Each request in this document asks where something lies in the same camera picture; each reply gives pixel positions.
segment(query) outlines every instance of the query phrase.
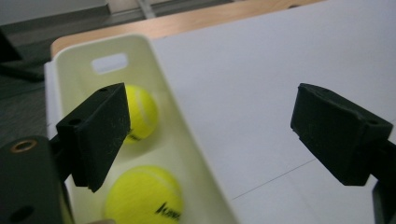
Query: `tennis ball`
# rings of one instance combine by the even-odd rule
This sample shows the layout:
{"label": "tennis ball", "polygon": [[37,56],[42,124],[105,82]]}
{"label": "tennis ball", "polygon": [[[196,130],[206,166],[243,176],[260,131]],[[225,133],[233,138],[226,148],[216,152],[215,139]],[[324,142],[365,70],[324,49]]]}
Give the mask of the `tennis ball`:
{"label": "tennis ball", "polygon": [[125,85],[131,131],[124,143],[135,143],[154,132],[158,123],[158,110],[150,94],[143,88]]}
{"label": "tennis ball", "polygon": [[175,178],[158,166],[123,173],[107,195],[105,217],[117,224],[175,224],[183,210]]}

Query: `wooden edge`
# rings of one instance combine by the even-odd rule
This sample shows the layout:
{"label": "wooden edge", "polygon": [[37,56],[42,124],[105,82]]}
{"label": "wooden edge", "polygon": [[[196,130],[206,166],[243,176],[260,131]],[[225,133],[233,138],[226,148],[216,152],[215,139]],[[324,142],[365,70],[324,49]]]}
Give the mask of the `wooden edge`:
{"label": "wooden edge", "polygon": [[60,37],[52,43],[51,55],[53,57],[62,49],[79,43],[113,35],[139,33],[149,38],[160,38],[320,1],[322,0],[247,0],[177,13],[146,21],[131,22]]}

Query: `seam line on table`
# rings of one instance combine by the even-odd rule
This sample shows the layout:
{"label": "seam line on table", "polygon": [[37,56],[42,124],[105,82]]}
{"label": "seam line on table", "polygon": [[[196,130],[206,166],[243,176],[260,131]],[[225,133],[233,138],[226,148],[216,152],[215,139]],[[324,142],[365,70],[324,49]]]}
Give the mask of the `seam line on table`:
{"label": "seam line on table", "polygon": [[266,184],[269,184],[269,183],[273,182],[274,180],[276,180],[276,179],[278,179],[278,178],[280,178],[280,177],[282,177],[282,176],[284,176],[284,175],[287,175],[287,174],[289,174],[290,172],[293,172],[293,171],[297,170],[298,168],[300,168],[300,167],[302,167],[302,166],[305,166],[305,165],[307,165],[309,162],[312,162],[312,161],[315,161],[315,160],[316,160],[316,159],[312,159],[311,161],[308,161],[308,162],[306,162],[306,163],[304,163],[304,164],[301,164],[301,165],[299,165],[299,166],[297,166],[297,167],[295,167],[295,168],[293,168],[293,169],[287,171],[286,173],[284,173],[284,174],[282,174],[282,175],[279,175],[279,176],[277,176],[277,177],[275,177],[275,178],[273,178],[273,179],[271,179],[271,180],[268,180],[267,182],[265,182],[265,183],[263,183],[263,184],[257,186],[257,187],[254,188],[254,189],[250,189],[250,190],[248,190],[247,192],[242,193],[242,194],[240,194],[240,195],[238,195],[238,196],[232,198],[232,200],[235,200],[235,199],[237,199],[237,198],[239,198],[239,197],[242,197],[242,196],[244,196],[244,195],[250,193],[251,191],[253,191],[253,190],[255,190],[255,189],[261,188],[262,186],[264,186],[264,185],[266,185]]}

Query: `ball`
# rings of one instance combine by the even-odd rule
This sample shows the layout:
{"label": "ball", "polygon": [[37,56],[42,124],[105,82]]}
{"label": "ball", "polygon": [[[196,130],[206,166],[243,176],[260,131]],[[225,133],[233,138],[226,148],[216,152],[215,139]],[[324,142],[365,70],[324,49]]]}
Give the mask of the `ball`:
{"label": "ball", "polygon": [[117,224],[175,224],[183,210],[177,180],[158,166],[138,166],[123,173],[106,198],[105,218]]}
{"label": "ball", "polygon": [[124,143],[135,143],[152,134],[158,123],[158,109],[150,96],[143,88],[125,85],[128,100],[131,131]]}

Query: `white plastic container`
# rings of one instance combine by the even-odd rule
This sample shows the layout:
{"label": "white plastic container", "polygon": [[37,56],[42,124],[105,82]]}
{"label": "white plastic container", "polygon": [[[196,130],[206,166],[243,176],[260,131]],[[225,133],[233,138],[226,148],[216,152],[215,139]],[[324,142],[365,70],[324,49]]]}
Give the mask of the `white plastic container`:
{"label": "white plastic container", "polygon": [[67,180],[76,223],[102,219],[106,195],[123,172],[142,164],[159,165],[178,179],[185,203],[180,223],[238,223],[190,135],[163,77],[153,49],[142,35],[122,35],[64,49],[47,64],[49,137],[56,123],[94,91],[114,83],[148,90],[159,107],[153,135],[121,147],[104,185],[95,193]]}

